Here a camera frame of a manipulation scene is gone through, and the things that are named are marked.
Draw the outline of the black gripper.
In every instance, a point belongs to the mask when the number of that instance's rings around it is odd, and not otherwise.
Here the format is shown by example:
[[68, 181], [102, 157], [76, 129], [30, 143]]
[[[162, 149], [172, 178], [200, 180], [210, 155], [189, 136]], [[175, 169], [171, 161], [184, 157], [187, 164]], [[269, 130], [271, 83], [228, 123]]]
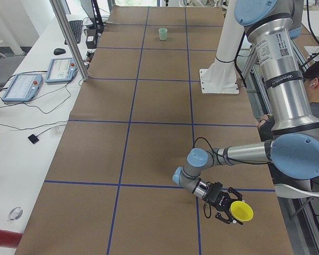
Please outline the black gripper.
[[207, 183], [207, 190], [203, 196], [203, 200], [209, 205], [216, 208], [217, 213], [215, 218], [226, 223], [235, 223], [233, 215], [230, 213], [230, 206], [234, 201], [243, 201], [242, 194], [236, 189], [229, 187], [227, 192], [222, 191], [222, 184], [220, 182]]

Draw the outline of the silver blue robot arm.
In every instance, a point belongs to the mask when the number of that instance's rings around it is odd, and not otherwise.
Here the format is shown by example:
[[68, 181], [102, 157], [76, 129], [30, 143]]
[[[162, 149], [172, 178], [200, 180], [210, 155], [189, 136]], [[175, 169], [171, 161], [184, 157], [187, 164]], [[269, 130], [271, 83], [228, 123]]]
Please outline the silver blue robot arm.
[[172, 177], [205, 207], [215, 208], [216, 218], [227, 224], [251, 220], [253, 210], [235, 189], [222, 191], [221, 183], [203, 181], [200, 174], [205, 169], [272, 163], [294, 180], [319, 181], [319, 118], [312, 114], [290, 43], [300, 33], [302, 11], [301, 1], [230, 2], [225, 24], [234, 25], [255, 46], [275, 119], [273, 137], [243, 146], [193, 147]]

